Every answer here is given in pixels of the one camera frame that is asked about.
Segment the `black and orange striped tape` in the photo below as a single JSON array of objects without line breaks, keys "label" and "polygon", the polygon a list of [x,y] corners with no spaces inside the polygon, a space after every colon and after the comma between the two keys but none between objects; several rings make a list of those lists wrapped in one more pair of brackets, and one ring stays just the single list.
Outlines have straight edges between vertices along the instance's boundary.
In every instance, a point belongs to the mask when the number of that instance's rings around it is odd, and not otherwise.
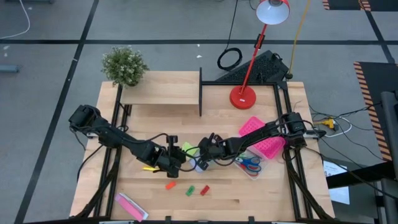
[{"label": "black and orange striped tape", "polygon": [[322,4],[323,4],[323,7],[324,7],[326,10],[329,10],[329,9],[330,9],[329,0],[322,0]]},{"label": "black and orange striped tape", "polygon": [[[362,66],[359,62],[354,62],[354,69],[356,73],[356,77],[359,81],[359,86],[361,87],[363,99],[367,106],[373,105],[373,100],[369,92],[368,85],[366,84],[365,76],[363,75]],[[383,130],[381,129],[381,125],[379,119],[377,118],[377,112],[375,108],[372,106],[368,109],[369,117],[371,119],[372,127],[375,129],[374,133],[376,134],[377,143],[379,144],[379,149],[381,152],[381,156],[385,161],[391,161],[391,154],[388,148],[386,139],[383,135]]]},{"label": "black and orange striped tape", "polygon": [[[326,10],[330,10],[329,0],[322,0],[322,4]],[[358,0],[358,4],[361,7],[361,10],[366,10],[366,11],[371,10],[371,5],[369,3],[369,0]]]}]

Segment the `wooden tabletop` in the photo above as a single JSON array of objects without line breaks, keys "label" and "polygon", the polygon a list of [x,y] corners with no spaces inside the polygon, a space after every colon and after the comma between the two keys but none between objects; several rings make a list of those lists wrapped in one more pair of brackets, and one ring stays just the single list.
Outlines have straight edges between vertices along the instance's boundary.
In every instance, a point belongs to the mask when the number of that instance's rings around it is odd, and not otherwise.
[{"label": "wooden tabletop", "polygon": [[199,71],[149,71],[136,86],[123,88],[122,104],[198,105]]},{"label": "wooden tabletop", "polygon": [[[303,119],[311,121],[303,83],[290,82],[288,86],[294,111],[299,112]],[[223,138],[237,136],[239,128],[251,116],[255,115],[264,122],[277,118],[271,86],[253,86],[257,101],[249,110],[237,110],[231,105],[229,93],[232,87],[204,86],[202,117],[199,117],[197,107],[193,105],[133,105],[131,117],[127,119],[128,134],[138,139],[148,139],[159,133],[175,134],[179,140],[177,145],[181,146],[185,141],[197,145],[212,132]],[[108,121],[112,117],[116,92],[116,86],[104,82],[99,94],[97,108]],[[280,96],[285,112],[282,91]],[[155,142],[166,145],[164,138],[158,138]],[[309,148],[318,151],[315,140],[307,140],[307,144]],[[89,140],[85,157],[98,146],[97,139]],[[84,166],[71,215],[80,212],[98,188],[103,158],[104,150]],[[303,149],[302,159],[309,191],[323,209],[334,217],[320,156]],[[201,174],[180,172],[180,177],[173,179],[177,185],[171,190],[165,190],[165,185],[171,179],[164,172],[153,174],[142,170],[143,167],[144,164],[124,148],[116,193],[124,193],[139,204],[149,214],[148,220],[164,220],[168,215],[172,220],[247,221],[248,216],[254,216],[256,221],[294,220],[287,171],[280,155],[269,161],[257,180],[249,179],[234,165],[211,165]],[[196,190],[191,197],[187,197],[185,192],[191,185]],[[205,185],[210,190],[205,196],[201,196],[200,190]],[[302,194],[299,189],[297,192],[304,217]],[[106,193],[103,208],[107,199]],[[117,203],[114,204],[112,218],[132,219]]]}]

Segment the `lamp shade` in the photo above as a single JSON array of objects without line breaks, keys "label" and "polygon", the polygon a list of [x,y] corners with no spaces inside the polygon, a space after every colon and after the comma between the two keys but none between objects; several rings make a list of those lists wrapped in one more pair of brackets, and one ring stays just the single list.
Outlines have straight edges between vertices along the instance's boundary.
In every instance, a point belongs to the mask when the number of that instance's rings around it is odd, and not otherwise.
[{"label": "lamp shade", "polygon": [[287,0],[263,0],[257,7],[256,15],[259,20],[268,25],[284,22],[290,13]]}]

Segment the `gray floor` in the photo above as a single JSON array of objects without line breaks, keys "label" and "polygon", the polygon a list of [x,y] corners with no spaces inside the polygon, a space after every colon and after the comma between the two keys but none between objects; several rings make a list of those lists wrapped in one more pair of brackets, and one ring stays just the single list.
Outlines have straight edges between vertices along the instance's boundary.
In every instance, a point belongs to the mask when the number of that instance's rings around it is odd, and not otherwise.
[{"label": "gray floor", "polygon": [[[32,25],[28,33],[15,39],[78,40],[92,3],[93,0],[25,3]],[[266,39],[294,38],[305,3],[291,0],[290,5],[289,20],[279,26],[269,26]],[[227,39],[233,8],[232,0],[100,0],[87,39]],[[386,40],[398,40],[397,32],[394,32],[396,25],[391,22],[398,19],[398,12],[373,12],[373,16]],[[0,37],[21,32],[25,27],[20,5],[0,1]],[[255,39],[261,27],[249,3],[239,1],[232,39]],[[300,39],[377,40],[364,11],[326,11],[320,0],[312,2]],[[250,60],[251,44],[231,46],[242,50],[244,62]],[[0,45],[1,64],[22,65],[18,74],[0,74],[0,117],[5,124],[0,129],[0,223],[15,220],[76,47]],[[152,70],[198,70],[203,67],[204,80],[215,80],[224,74],[218,69],[216,60],[225,44],[132,47],[143,53]],[[25,222],[69,215],[83,150],[70,133],[67,119],[79,104],[95,105],[100,84],[105,80],[100,71],[102,54],[110,48],[111,45],[85,45],[83,48]],[[389,46],[389,49],[392,56],[398,58],[398,46]],[[262,50],[277,52],[285,64],[290,63],[291,45],[264,45]],[[225,64],[233,60],[234,57],[229,55]],[[364,101],[354,72],[354,61],[387,62],[378,45],[298,45],[293,80],[304,82],[308,100],[316,110],[331,114],[356,110],[364,107]],[[366,112],[352,115],[349,120],[363,128],[371,127]],[[348,136],[380,156],[371,131],[353,129]],[[361,164],[380,162],[344,136],[326,141]],[[320,148],[326,156],[346,160],[322,142]],[[347,220],[366,219],[362,215],[346,213],[339,209],[339,205],[336,205],[336,213]]]}]

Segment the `red lamp base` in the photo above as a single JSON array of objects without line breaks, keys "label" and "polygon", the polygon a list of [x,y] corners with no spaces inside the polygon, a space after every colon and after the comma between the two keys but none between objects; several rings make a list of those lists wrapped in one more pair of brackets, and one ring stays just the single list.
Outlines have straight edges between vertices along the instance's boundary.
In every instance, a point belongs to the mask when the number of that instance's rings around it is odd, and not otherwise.
[{"label": "red lamp base", "polygon": [[242,86],[234,87],[229,94],[229,100],[237,109],[246,110],[252,107],[256,102],[256,93],[252,88],[247,86],[242,95],[240,95],[239,92],[241,88]]}]

